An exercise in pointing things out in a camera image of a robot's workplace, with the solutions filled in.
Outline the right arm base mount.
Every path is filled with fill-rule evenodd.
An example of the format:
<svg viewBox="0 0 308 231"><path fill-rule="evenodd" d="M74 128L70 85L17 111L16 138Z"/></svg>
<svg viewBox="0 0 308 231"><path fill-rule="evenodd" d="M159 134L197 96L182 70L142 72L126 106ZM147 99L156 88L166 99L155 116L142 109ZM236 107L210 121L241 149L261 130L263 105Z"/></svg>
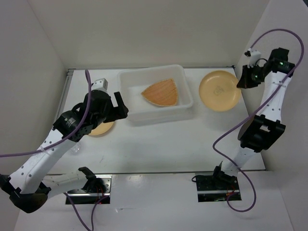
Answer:
<svg viewBox="0 0 308 231"><path fill-rule="evenodd" d="M191 179L197 189L199 203L226 201L230 196L230 201L241 201L240 188L237 180L233 183L217 181L209 174L196 174Z"/></svg>

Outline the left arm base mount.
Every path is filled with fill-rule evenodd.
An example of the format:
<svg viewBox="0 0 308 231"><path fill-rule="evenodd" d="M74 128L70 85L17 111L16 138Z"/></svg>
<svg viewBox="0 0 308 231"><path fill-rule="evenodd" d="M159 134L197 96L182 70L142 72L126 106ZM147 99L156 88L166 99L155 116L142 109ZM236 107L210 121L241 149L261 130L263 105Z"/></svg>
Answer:
<svg viewBox="0 0 308 231"><path fill-rule="evenodd" d="M91 189L74 189L67 192L76 205L110 204L112 175L97 174L98 183Z"/></svg>

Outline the triangular woven bamboo basket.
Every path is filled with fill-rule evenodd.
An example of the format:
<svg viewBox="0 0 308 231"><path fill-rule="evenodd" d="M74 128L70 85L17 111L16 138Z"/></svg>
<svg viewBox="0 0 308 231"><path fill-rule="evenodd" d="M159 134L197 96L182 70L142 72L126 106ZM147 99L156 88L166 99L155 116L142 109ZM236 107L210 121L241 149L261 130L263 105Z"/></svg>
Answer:
<svg viewBox="0 0 308 231"><path fill-rule="evenodd" d="M156 106L170 107L178 103L178 89L172 78L150 85L141 95L145 100Z"/></svg>

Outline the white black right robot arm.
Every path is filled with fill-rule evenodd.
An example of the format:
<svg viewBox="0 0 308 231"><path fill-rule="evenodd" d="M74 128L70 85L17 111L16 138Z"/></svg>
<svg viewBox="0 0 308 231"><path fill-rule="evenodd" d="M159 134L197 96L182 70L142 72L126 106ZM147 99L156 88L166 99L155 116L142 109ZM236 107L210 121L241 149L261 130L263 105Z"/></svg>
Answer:
<svg viewBox="0 0 308 231"><path fill-rule="evenodd" d="M295 67L288 61L288 53L289 50L284 48L273 49L263 66L258 64L260 52L248 50L245 53L249 63L243 66L237 87L249 89L264 83L261 108L241 126L238 134L240 147L235 157L215 167L211 177L214 188L231 189L246 162L269 149L284 133L286 126L282 123L281 109Z"/></svg>

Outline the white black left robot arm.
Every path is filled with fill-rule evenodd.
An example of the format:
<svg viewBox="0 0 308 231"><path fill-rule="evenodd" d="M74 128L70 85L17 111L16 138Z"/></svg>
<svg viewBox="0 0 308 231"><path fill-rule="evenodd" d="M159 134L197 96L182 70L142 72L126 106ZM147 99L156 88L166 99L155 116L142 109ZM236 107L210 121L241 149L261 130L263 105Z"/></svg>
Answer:
<svg viewBox="0 0 308 231"><path fill-rule="evenodd" d="M128 116L120 92L115 92L117 106L102 90L92 90L84 101L66 111L53 124L48 137L17 171L1 175L0 188L9 195L12 203L26 213L41 208L48 199L74 189L91 192L101 183L87 167L76 172L47 176L58 160L73 148L83 136L88 135L101 123L114 122Z"/></svg>

